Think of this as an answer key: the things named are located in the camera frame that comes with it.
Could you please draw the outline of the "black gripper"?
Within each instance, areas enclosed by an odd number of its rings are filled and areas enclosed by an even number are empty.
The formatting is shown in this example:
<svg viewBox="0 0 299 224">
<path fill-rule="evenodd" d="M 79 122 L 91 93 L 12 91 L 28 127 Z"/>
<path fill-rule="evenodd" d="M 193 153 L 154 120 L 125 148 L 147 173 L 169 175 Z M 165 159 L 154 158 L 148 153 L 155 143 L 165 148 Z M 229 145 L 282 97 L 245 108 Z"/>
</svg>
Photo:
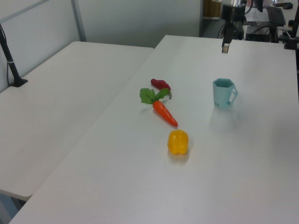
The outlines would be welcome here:
<svg viewBox="0 0 299 224">
<path fill-rule="evenodd" d="M 245 0 L 223 0 L 221 2 L 221 18 L 225 20 L 222 40 L 222 53 L 228 53 L 229 45 L 233 37 L 233 24 L 231 22 L 242 21 L 245 16 Z"/>
</svg>

